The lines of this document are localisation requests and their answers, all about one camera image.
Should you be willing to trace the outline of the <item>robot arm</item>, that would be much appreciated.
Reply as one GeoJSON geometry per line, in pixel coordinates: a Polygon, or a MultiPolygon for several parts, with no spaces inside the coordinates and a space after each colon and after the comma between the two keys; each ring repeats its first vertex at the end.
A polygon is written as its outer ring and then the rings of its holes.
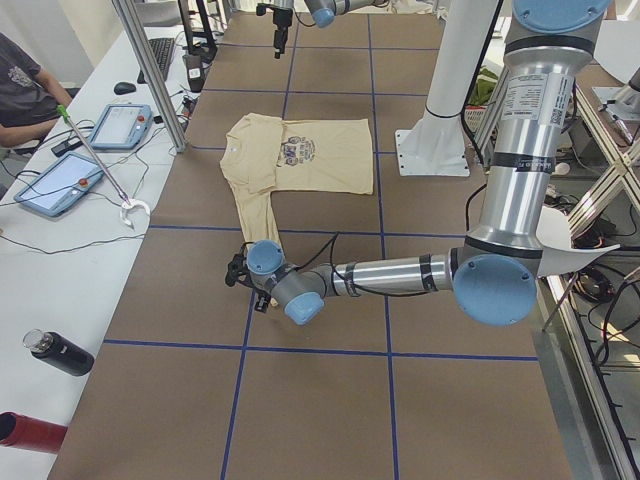
{"type": "MultiPolygon", "coordinates": [[[[384,8],[389,5],[389,1],[368,1],[368,0],[308,0],[304,4],[307,7],[312,19],[312,26],[325,28],[329,26],[337,16],[345,15],[365,7],[384,8]]],[[[295,14],[294,1],[267,1],[256,5],[256,15],[263,16],[267,11],[273,12],[272,23],[275,25],[273,48],[274,58],[280,59],[285,54],[288,40],[288,30],[292,26],[295,14]]]]}
{"type": "Polygon", "coordinates": [[[270,57],[270,30],[265,20],[251,13],[237,13],[230,20],[224,45],[239,61],[239,72],[290,70],[312,81],[310,59],[330,56],[335,69],[354,79],[355,94],[315,91],[291,95],[287,113],[347,118],[362,115],[375,142],[370,163],[372,195],[335,192],[282,191],[275,196],[287,251],[296,262],[309,257],[335,262],[369,257],[415,256],[428,250],[457,246],[464,230],[463,203],[481,183],[474,170],[469,178],[403,177],[390,153],[390,134],[416,108],[406,91],[377,95],[366,78],[379,69],[406,73],[412,62],[431,71],[441,24],[432,15],[355,14],[337,22],[326,33],[305,27],[294,31],[294,49],[282,61],[270,57]]]}

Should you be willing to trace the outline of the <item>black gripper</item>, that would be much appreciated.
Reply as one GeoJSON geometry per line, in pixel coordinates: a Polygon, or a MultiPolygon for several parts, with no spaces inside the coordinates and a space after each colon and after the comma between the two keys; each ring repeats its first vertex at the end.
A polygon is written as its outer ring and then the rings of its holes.
{"type": "Polygon", "coordinates": [[[247,265],[246,254],[249,245],[251,245],[251,242],[244,242],[239,251],[233,255],[231,261],[228,263],[225,275],[225,284],[229,287],[233,287],[239,283],[250,288],[257,297],[254,310],[260,313],[266,313],[270,306],[271,295],[262,288],[256,286],[251,278],[247,265]]]}
{"type": "Polygon", "coordinates": [[[274,57],[280,59],[283,55],[283,50],[286,48],[288,31],[292,25],[292,10],[289,8],[274,8],[273,24],[276,27],[273,40],[274,57]]]}

